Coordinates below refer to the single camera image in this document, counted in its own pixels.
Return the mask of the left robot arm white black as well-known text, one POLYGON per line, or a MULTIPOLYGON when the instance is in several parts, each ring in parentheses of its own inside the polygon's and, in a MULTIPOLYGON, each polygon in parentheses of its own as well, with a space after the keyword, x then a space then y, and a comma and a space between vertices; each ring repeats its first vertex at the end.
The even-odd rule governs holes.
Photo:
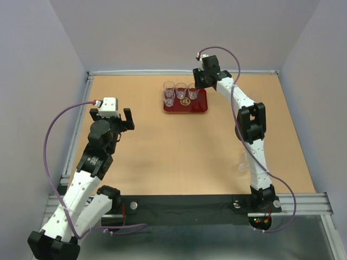
POLYGON ((125 108, 124 120, 115 109, 92 108, 89 113, 93 123, 88 143, 70 187, 59 198, 50 220, 29 235, 28 244, 36 259, 77 259, 82 240, 101 216, 120 209, 120 192, 109 186, 103 186, 90 204, 86 202, 111 166, 121 134, 135 128, 132 113, 125 108))

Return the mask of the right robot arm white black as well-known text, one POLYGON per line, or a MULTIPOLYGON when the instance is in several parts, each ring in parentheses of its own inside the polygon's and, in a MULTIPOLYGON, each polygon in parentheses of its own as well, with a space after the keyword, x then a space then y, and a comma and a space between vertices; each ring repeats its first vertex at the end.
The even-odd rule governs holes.
POLYGON ((249 164, 249 204, 253 210, 262 211, 276 200, 264 151, 266 107, 262 102, 256 103, 247 96, 228 71, 221 70, 215 55, 198 54, 196 59, 199 65, 193 70, 195 87, 212 87, 231 104, 236 136, 245 148, 249 164))

